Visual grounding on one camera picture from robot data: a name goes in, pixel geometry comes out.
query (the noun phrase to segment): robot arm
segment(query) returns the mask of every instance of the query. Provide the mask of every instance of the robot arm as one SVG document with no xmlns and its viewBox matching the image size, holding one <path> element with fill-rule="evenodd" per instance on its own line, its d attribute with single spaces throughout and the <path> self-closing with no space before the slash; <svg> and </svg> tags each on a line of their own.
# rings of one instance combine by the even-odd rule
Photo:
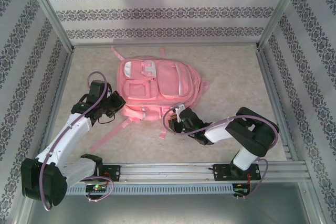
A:
<svg viewBox="0 0 336 224">
<path fill-rule="evenodd" d="M 55 139 L 35 159 L 27 158 L 23 161 L 21 174 L 24 196 L 41 200 L 39 173 L 48 153 L 51 156 L 47 160 L 43 172 L 43 188 L 50 205 L 58 205 L 64 198 L 67 188 L 73 184 L 91 175 L 101 175 L 102 159 L 93 155 L 85 154 L 74 164 L 67 167 L 64 167 L 64 165 L 79 140 L 103 114 L 111 118 L 125 105 L 125 101 L 116 91 L 112 93 L 112 87 L 109 83 L 107 83 L 107 87 L 108 92 L 103 95 L 98 105 L 76 123 L 73 123 L 84 111 L 95 104 L 103 94 L 104 82 L 92 81 L 89 94 L 85 94 L 73 106 L 67 123 Z M 68 126 L 70 126 L 69 130 L 61 137 L 51 152 L 51 147 Z"/>
<path fill-rule="evenodd" d="M 233 175 L 243 173 L 258 157 L 264 157 L 279 133 L 276 124 L 245 107 L 240 108 L 236 113 L 237 117 L 245 117 L 236 118 L 214 127 L 209 127 L 212 123 L 204 123 L 190 108 L 185 109 L 184 106 L 179 105 L 175 112 L 176 117 L 169 120 L 169 127 L 174 132 L 187 134 L 208 127 L 208 129 L 188 136 L 202 145 L 212 145 L 233 137 L 243 146 L 231 162 Z"/>
</svg>

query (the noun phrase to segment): aluminum frame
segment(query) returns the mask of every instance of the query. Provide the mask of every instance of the aluminum frame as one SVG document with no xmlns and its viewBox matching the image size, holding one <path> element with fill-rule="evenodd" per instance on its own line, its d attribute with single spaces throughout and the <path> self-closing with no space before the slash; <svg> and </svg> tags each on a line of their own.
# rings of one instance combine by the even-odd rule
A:
<svg viewBox="0 0 336 224">
<path fill-rule="evenodd" d="M 73 56 L 74 56 L 74 53 L 73 53 L 73 50 L 71 50 L 68 53 L 68 56 L 67 56 L 66 66 L 65 66 L 65 69 L 64 69 L 63 74 L 61 76 L 60 85 L 59 85 L 58 90 L 57 90 L 55 103 L 54 103 L 53 108 L 51 110 L 50 120 L 49 120 L 49 123 L 47 125 L 47 130 L 46 130 L 44 138 L 42 139 L 41 150 L 44 150 L 47 147 L 47 145 L 48 145 L 48 143 L 51 139 L 51 136 L 53 134 L 53 129 L 54 129 L 54 126 L 55 126 L 55 123 L 56 123 L 58 110 L 59 110 L 59 107 L 61 105 L 63 92 L 64 92 L 65 85 L 67 83 L 68 75 L 69 75 L 69 72 L 70 72 L 72 59 L 74 58 Z"/>
<path fill-rule="evenodd" d="M 291 136 L 290 136 L 290 133 L 289 133 L 289 130 L 288 130 L 288 126 L 287 126 L 287 123 L 286 123 L 286 120 L 285 120 L 285 116 L 282 113 L 282 108 L 281 108 L 280 101 L 278 99 L 277 91 L 276 91 L 275 85 L 272 81 L 271 73 L 269 71 L 269 68 L 267 67 L 267 64 L 266 64 L 265 55 L 264 55 L 263 51 L 259 50 L 258 48 L 256 48 L 255 51 L 256 51 L 256 56 L 257 56 L 258 62 L 259 62 L 261 75 L 263 76 L 264 83 L 265 83 L 265 86 L 266 86 L 266 91 L 267 91 L 267 94 L 268 94 L 268 98 L 269 98 L 270 103 L 271 103 L 273 114 L 276 118 L 276 121 L 277 121 L 279 129 L 280 129 L 280 137 L 281 137 L 283 143 L 288 145 L 289 152 L 290 152 L 290 155 L 291 155 L 291 159 L 293 161 L 297 161 L 299 159 L 298 159 L 298 156 L 296 154 L 295 147 L 294 147 L 293 141 L 291 139 Z"/>
<path fill-rule="evenodd" d="M 52 24 L 54 30 L 56 31 L 62 44 L 65 46 L 67 52 L 72 52 L 73 45 L 49 0 L 38 0 L 38 2 L 50 23 Z"/>
</svg>

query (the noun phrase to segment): patterned wallpaper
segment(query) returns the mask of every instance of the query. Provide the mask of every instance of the patterned wallpaper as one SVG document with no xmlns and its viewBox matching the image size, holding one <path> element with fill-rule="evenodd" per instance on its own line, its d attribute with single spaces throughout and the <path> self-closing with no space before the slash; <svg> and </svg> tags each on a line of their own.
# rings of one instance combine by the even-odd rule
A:
<svg viewBox="0 0 336 224">
<path fill-rule="evenodd" d="M 257 42 L 279 0 L 50 0 L 74 45 Z"/>
<path fill-rule="evenodd" d="M 67 52 L 37 0 L 0 0 L 0 223 L 21 195 L 20 166 L 40 148 Z"/>
<path fill-rule="evenodd" d="M 299 156 L 336 223 L 335 0 L 291 0 L 265 47 Z"/>
</svg>

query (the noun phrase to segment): enclosure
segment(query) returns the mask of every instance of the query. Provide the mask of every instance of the enclosure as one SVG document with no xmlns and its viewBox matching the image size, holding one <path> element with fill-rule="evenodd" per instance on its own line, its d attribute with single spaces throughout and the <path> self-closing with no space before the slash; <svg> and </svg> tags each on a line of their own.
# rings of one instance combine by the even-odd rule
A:
<svg viewBox="0 0 336 224">
<path fill-rule="evenodd" d="M 336 223 L 336 0 L 0 2 L 0 223 Z M 117 88 L 111 46 L 127 59 L 159 58 L 164 49 L 193 66 L 210 82 L 193 108 L 204 122 L 241 107 L 275 122 L 279 141 L 258 192 L 236 199 L 233 184 L 245 182 L 219 182 L 209 170 L 235 157 L 241 145 L 233 137 L 206 146 L 169 133 L 161 139 L 162 120 L 141 121 L 91 152 L 126 119 L 117 113 L 67 160 L 90 153 L 120 165 L 111 196 L 87 202 L 79 182 L 51 212 L 23 197 L 22 161 L 60 132 L 88 92 L 87 76 L 101 71 Z"/>
</svg>

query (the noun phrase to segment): gray panel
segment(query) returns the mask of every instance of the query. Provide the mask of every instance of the gray panel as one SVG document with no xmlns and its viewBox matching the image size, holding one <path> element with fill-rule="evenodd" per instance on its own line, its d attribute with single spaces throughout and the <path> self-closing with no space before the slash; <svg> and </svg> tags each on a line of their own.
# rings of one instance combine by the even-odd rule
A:
<svg viewBox="0 0 336 224">
<path fill-rule="evenodd" d="M 28 223 L 309 223 L 297 184 L 263 184 L 251 198 L 232 195 L 111 196 L 100 203 L 66 196 L 51 212 L 34 202 Z"/>
<path fill-rule="evenodd" d="M 83 195 L 86 184 L 76 184 L 67 190 L 67 195 Z M 126 185 L 116 184 L 113 189 L 114 195 L 171 195 L 171 194 L 232 194 L 232 184 L 176 184 L 176 185 Z"/>
</svg>

